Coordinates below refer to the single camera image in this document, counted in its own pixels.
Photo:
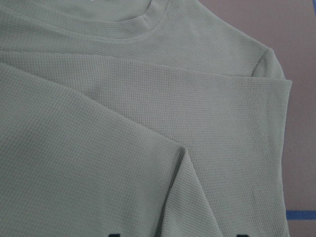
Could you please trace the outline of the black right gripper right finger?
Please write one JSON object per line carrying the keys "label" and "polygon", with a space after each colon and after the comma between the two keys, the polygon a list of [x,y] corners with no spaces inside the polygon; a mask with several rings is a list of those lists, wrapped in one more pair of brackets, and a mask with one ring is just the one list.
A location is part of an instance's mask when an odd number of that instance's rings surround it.
{"label": "black right gripper right finger", "polygon": [[251,233],[240,232],[236,234],[236,237],[252,237]]}

